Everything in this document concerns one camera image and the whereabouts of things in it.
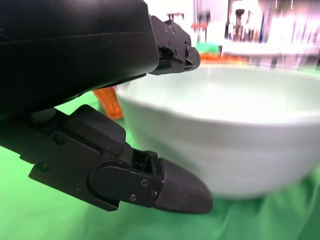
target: white wall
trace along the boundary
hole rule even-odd
[[[193,22],[194,0],[144,0],[148,4],[149,14],[157,16],[161,21],[168,20],[166,14],[184,13],[185,22]]]
[[[228,0],[198,0],[200,11],[206,12],[210,10],[210,18],[212,22],[227,21],[228,18]]]

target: green backdrop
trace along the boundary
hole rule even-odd
[[[99,109],[91,92],[58,108]],[[123,121],[127,142],[134,139]],[[255,200],[215,199],[207,215],[121,203],[107,212],[28,178],[32,165],[0,147],[0,240],[319,240],[320,168]]]

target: screw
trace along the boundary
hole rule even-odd
[[[64,136],[62,136],[62,135],[60,135],[60,134],[56,134],[56,135],[54,135],[54,137],[53,137],[53,142],[54,142],[55,144],[61,146],[61,145],[65,144],[66,139],[65,139]]]
[[[130,200],[130,202],[133,202],[133,203],[134,203],[134,202],[137,200],[137,196],[134,195],[134,194],[132,194],[132,195],[130,196],[129,200]]]
[[[190,47],[187,46],[187,47],[186,47],[186,54],[189,56],[189,55],[190,55],[190,52],[191,52]]]
[[[151,190],[151,191],[149,191],[148,195],[150,198],[155,199],[157,197],[158,193],[157,193],[157,191]]]
[[[146,188],[146,187],[148,186],[148,184],[149,184],[149,182],[148,182],[148,180],[146,180],[146,179],[143,179],[143,180],[141,181],[141,186],[144,187],[144,188]]]
[[[48,165],[46,163],[45,164],[38,163],[36,164],[36,168],[41,173],[46,173],[49,171]]]

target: textured fingertip pad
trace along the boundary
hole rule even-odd
[[[207,187],[189,171],[165,159],[160,159],[164,185],[154,207],[165,211],[206,214],[213,208]]]

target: blurry background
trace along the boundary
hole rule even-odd
[[[151,15],[173,20],[200,51],[272,69],[314,69],[320,51],[318,0],[146,0]]]

